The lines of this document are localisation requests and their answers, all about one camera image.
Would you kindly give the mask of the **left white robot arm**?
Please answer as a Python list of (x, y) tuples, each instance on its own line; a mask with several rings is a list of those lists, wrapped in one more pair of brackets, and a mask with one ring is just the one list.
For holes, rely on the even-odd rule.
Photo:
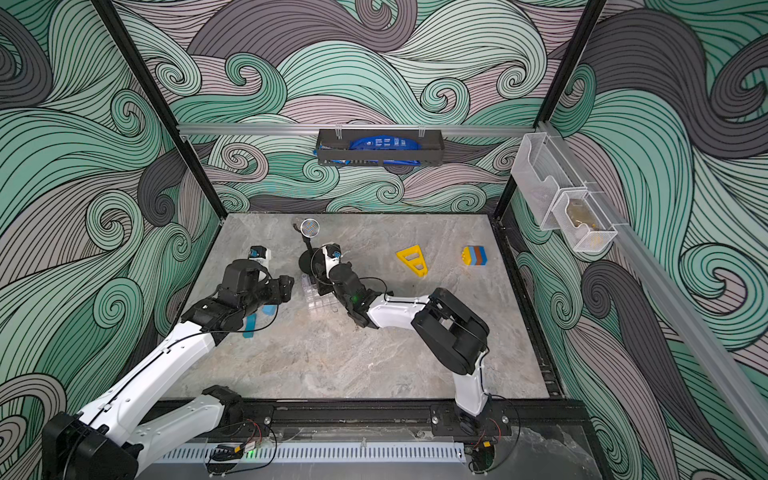
[(290, 301), (293, 277), (274, 277), (264, 259), (230, 263), (214, 294), (193, 304), (168, 336), (122, 379), (76, 414), (61, 412), (42, 432), (45, 479), (133, 479), (168, 452), (219, 428), (246, 425), (243, 400), (215, 385), (154, 420), (146, 414), (198, 360), (248, 316)]

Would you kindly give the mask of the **clear acrylic lipstick organizer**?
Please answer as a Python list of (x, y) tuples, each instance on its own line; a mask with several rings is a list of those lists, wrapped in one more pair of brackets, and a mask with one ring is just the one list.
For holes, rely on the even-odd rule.
[(303, 274), (301, 285), (309, 314), (320, 318), (343, 313), (343, 308), (332, 293), (321, 295), (311, 277)]

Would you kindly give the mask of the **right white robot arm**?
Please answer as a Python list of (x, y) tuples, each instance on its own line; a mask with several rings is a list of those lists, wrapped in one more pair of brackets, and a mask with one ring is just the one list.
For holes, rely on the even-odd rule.
[(437, 288), (427, 296), (395, 297), (389, 289), (366, 287), (349, 262), (330, 268), (310, 265), (302, 272), (321, 296), (334, 295), (357, 326), (415, 332), (452, 372), (456, 407), (472, 417), (483, 412), (488, 401), (483, 362), (490, 353), (490, 328), (453, 293)]

